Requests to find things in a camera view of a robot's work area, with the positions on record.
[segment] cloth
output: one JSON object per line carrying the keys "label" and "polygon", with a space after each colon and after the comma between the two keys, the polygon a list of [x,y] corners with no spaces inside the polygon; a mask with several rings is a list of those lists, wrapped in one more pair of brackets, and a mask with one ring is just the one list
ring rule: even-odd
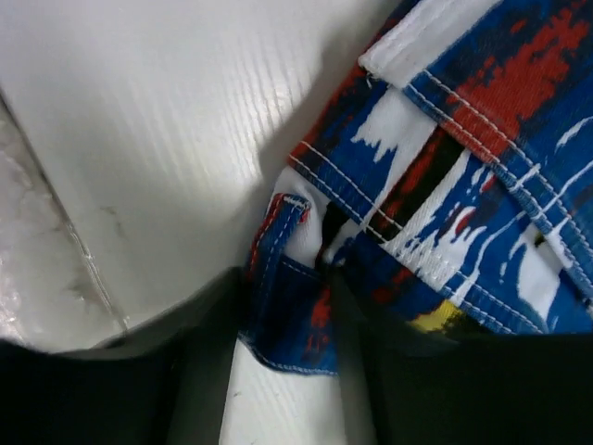
{"label": "cloth", "polygon": [[336,370],[328,267],[418,328],[593,329],[593,0],[407,0],[295,147],[245,343]]}

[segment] white table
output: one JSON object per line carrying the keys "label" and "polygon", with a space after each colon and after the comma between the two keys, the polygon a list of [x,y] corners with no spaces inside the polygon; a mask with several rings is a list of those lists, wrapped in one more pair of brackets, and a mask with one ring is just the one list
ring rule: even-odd
{"label": "white table", "polygon": [[[284,157],[396,3],[0,0],[0,87],[128,326],[243,261]],[[221,443],[344,443],[336,381],[235,359]]]}

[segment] black object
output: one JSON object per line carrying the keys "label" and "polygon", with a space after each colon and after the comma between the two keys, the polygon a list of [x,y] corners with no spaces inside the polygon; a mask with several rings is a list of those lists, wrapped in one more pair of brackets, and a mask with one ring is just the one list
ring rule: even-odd
{"label": "black object", "polygon": [[102,349],[49,355],[1,342],[0,443],[218,443],[240,276],[232,269]]}
{"label": "black object", "polygon": [[592,336],[451,340],[330,280],[348,444],[593,443]]}

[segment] garment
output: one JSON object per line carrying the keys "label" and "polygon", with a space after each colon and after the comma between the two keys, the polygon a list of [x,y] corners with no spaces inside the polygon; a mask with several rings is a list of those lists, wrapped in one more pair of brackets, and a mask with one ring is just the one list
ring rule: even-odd
{"label": "garment", "polygon": [[404,1],[278,178],[243,340],[334,373],[329,267],[426,331],[591,332],[592,136],[593,1]]}

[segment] fabric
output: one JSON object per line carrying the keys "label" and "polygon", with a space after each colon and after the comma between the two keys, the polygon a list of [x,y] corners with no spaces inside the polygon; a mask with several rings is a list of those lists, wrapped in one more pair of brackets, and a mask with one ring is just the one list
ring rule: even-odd
{"label": "fabric", "polygon": [[425,331],[590,332],[592,50],[591,0],[403,2],[277,182],[259,359],[335,372],[328,267]]}

